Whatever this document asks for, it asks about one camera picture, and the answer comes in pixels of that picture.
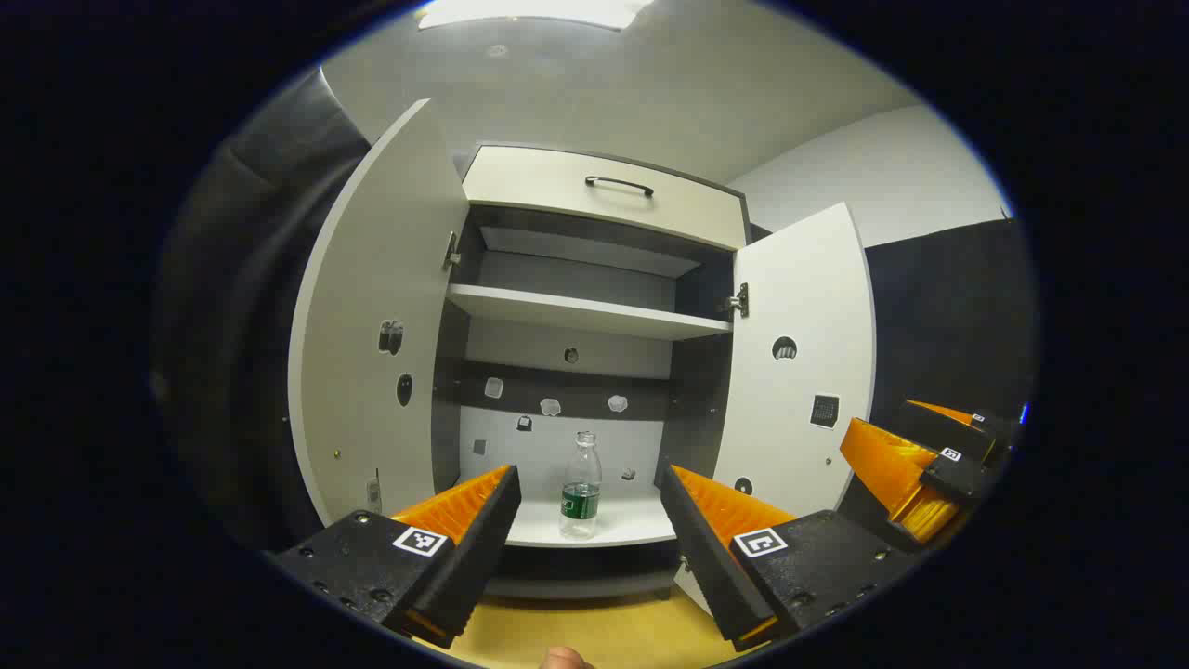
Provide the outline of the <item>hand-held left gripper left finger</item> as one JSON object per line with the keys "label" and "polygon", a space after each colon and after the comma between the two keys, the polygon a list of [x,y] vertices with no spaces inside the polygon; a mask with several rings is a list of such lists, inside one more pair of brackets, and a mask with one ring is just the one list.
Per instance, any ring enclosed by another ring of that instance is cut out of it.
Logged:
{"label": "hand-held left gripper left finger", "polygon": [[395,516],[356,509],[271,560],[345,613],[447,650],[501,566],[521,501],[517,466],[505,465]]}

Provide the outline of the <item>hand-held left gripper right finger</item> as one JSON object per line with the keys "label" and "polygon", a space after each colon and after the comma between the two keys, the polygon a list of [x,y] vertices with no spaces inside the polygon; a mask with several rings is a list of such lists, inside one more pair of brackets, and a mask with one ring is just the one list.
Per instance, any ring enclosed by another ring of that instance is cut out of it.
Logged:
{"label": "hand-held left gripper right finger", "polygon": [[914,564],[833,511],[795,517],[687,467],[666,467],[660,499],[709,613],[737,651],[828,625]]}

